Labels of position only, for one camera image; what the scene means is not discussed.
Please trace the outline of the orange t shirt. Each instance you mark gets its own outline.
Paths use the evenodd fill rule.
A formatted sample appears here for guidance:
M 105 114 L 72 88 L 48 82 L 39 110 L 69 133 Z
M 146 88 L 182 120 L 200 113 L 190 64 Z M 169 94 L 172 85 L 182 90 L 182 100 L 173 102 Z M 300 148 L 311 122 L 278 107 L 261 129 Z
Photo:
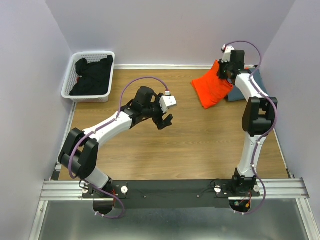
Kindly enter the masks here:
M 219 63 L 215 60 L 211 69 L 206 74 L 191 81 L 191 85 L 204 109 L 209 109 L 218 104 L 233 89 L 231 83 L 217 76 L 218 71 Z

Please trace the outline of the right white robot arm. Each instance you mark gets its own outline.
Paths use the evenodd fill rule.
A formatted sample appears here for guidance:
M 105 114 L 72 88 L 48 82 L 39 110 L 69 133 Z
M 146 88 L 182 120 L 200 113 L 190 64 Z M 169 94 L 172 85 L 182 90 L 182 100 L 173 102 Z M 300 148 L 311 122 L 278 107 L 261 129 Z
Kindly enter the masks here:
M 242 117 L 244 147 L 240 162 L 228 190 L 241 196 L 254 190 L 257 181 L 257 165 L 263 144 L 276 124 L 278 100 L 269 97 L 256 83 L 254 75 L 245 69 L 245 52 L 232 46 L 222 48 L 223 57 L 218 61 L 217 76 L 230 80 L 244 96 L 246 107 Z

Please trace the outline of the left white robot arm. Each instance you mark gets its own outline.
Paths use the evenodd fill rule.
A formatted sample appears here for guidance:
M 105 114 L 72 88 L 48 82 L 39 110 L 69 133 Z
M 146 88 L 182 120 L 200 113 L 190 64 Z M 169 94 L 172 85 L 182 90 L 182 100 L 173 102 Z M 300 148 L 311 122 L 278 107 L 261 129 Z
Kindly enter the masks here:
M 168 110 L 177 105 L 169 91 L 156 94 L 153 89 L 142 86 L 135 97 L 110 118 L 80 130 L 72 129 L 63 144 L 58 162 L 67 168 L 73 178 L 91 184 L 101 198 L 112 191 L 112 179 L 97 167 L 99 148 L 118 134 L 151 119 L 158 130 L 172 125 L 173 115 Z

